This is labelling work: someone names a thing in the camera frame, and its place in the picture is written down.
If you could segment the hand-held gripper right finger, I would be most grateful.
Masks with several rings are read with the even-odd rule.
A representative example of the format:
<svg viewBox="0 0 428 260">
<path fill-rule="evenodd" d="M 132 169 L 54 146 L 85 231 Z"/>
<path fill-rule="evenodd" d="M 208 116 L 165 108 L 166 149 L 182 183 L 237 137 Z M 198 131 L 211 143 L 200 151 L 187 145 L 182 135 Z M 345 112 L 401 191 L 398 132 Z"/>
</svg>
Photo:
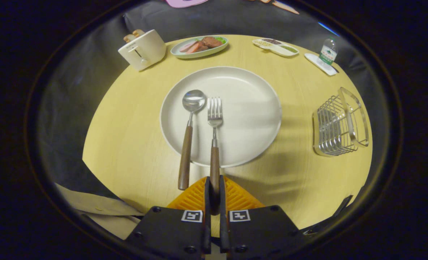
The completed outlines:
<svg viewBox="0 0 428 260">
<path fill-rule="evenodd" d="M 219 244 L 228 260 L 286 260 L 305 244 L 305 235 L 278 205 L 227 209 L 227 178 L 219 182 Z"/>
</svg>

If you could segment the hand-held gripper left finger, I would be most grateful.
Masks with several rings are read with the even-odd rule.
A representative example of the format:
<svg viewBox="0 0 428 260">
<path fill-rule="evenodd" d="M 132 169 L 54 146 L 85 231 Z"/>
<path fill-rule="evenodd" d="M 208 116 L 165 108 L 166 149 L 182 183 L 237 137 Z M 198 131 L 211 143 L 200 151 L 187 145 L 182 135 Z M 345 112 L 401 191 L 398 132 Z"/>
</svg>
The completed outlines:
<svg viewBox="0 0 428 260">
<path fill-rule="evenodd" d="M 204 260 L 211 253 L 210 179 L 191 185 L 168 206 L 153 206 L 126 239 L 146 259 Z"/>
</svg>

